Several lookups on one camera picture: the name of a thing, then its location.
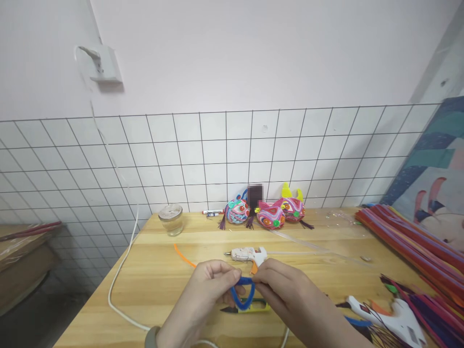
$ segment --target white glue gun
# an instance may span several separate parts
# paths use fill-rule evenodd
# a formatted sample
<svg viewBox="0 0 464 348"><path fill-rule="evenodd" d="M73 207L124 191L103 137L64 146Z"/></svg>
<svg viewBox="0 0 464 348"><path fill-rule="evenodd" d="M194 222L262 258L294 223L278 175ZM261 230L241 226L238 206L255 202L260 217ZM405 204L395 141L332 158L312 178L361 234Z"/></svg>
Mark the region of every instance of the white glue gun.
<svg viewBox="0 0 464 348"><path fill-rule="evenodd" d="M393 309L391 316L377 312L372 314L372 311L368 307L359 303L353 296L348 296L347 302L351 306L351 310L361 318L371 321L377 326L386 327L411 347L422 348L427 344L413 311L405 301L400 299L394 300L391 304L391 308Z"/></svg>
<svg viewBox="0 0 464 348"><path fill-rule="evenodd" d="M263 247L259 247L258 250L251 247L232 249L230 252L224 253L224 255L230 255L234 261L253 261L251 274L256 274L258 267L267 258L266 249Z"/></svg>

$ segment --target glass jar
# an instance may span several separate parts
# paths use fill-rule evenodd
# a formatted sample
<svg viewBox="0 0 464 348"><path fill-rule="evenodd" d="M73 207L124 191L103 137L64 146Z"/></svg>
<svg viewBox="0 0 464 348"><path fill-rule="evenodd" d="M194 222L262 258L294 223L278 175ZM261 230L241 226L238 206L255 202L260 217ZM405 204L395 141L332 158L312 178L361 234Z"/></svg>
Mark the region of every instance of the glass jar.
<svg viewBox="0 0 464 348"><path fill-rule="evenodd" d="M177 236L184 229L182 207L178 204L167 205L158 213L158 217L161 220L163 227L166 229L168 236Z"/></svg>

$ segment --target white tile wall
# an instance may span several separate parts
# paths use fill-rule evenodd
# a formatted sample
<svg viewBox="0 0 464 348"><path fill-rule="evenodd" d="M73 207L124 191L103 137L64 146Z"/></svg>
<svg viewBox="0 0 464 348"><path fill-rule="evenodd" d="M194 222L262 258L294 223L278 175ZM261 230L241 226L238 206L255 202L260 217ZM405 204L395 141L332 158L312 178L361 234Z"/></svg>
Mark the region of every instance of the white tile wall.
<svg viewBox="0 0 464 348"><path fill-rule="evenodd" d="M92 291L166 203L223 208L282 183L308 208L378 202L437 105L0 122L0 223L62 220L50 284ZM119 171L113 168L110 157Z"/></svg>

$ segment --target wooden table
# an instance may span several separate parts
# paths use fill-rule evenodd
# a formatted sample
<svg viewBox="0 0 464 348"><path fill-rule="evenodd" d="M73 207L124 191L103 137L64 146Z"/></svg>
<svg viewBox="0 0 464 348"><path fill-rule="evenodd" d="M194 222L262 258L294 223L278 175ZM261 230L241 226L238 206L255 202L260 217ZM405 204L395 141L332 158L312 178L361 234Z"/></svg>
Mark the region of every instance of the wooden table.
<svg viewBox="0 0 464 348"><path fill-rule="evenodd" d="M352 215L358 209L343 210ZM334 303L354 295L361 302L372 299L384 308L389 308L392 296L379 280L381 273L397 281L414 283L422 289L430 290L413 269L367 229L341 217L326 218L329 211L331 209L306 210L305 221L314 224L314 230L302 229L300 224L286 223L282 232L350 256L360 263L335 254L272 257L303 270ZM177 255L174 243L193 263L222 259L241 268L245 275L250 272L251 263L232 261L223 255L224 252L248 246L263 246L269 252L311 251L306 246L276 236L260 226L250 231L244 226L227 223L227 229L221 231L218 229L217 217L209 220L200 213L186 213L184 218L184 231L177 237L169 237L158 216L153 215L135 240L113 289L112 299L116 307L144 325L163 324L193 271ZM370 257L372 261L365 264L360 256ZM145 332L125 321L107 303L108 289L120 261L58 340L56 347L144 346ZM220 308L212 313L202 338L215 342L219 348L280 347L285 326L273 311L239 315L220 312ZM302 346L290 334L286 347Z"/></svg>

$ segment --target left hand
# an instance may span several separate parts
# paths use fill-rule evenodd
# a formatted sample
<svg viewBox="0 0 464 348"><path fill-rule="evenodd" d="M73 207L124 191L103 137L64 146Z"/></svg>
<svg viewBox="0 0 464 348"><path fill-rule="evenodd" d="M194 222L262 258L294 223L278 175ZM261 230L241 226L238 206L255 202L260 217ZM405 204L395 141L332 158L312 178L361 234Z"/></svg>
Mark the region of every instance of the left hand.
<svg viewBox="0 0 464 348"><path fill-rule="evenodd" d="M215 303L235 307L230 288L241 275L240 269L221 260L199 263L157 334L158 347L190 347L198 339ZM235 290L239 295L245 294L242 286L235 286Z"/></svg>

